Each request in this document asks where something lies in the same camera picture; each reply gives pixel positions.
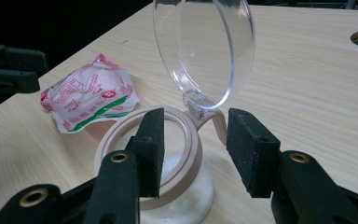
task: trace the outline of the pink wrapper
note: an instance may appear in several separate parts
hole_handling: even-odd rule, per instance
[[[130,73],[102,54],[42,91],[40,98],[61,133],[77,133],[96,121],[118,120],[138,101]]]

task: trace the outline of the crumpled packaging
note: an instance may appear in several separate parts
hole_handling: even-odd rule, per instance
[[[127,69],[102,54],[42,91],[40,98],[61,133],[80,132],[96,121],[118,120],[138,101]]]

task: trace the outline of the beige plastic ring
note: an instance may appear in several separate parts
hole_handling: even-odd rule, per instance
[[[150,106],[132,111],[107,131],[100,145],[98,145],[95,155],[94,171],[98,174],[103,157],[113,150],[113,145],[122,134],[139,126],[148,111],[162,107],[164,108],[164,119],[175,122],[182,128],[185,134],[185,148],[178,164],[167,176],[161,179],[159,199],[141,198],[141,210],[155,209],[172,202],[188,189],[199,172],[202,161],[202,144],[197,129],[188,115],[166,105]]]

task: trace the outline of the wooden table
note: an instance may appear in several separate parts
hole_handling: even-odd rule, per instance
[[[255,63],[242,90],[220,109],[247,110],[281,141],[313,156],[342,187],[358,193],[358,10],[251,7]],[[181,110],[182,96],[158,53],[148,6],[40,78],[41,90],[98,54],[128,68],[140,102]],[[18,191],[55,184],[66,192],[94,177],[96,148],[113,121],[59,133],[40,92],[0,105],[0,209]],[[270,199],[246,192],[211,122],[200,130],[214,182],[204,223],[273,223]]]

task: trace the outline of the round clear lid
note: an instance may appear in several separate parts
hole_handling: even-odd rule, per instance
[[[153,22],[162,61],[186,106],[214,109],[242,88],[255,55],[245,0],[154,0]]]

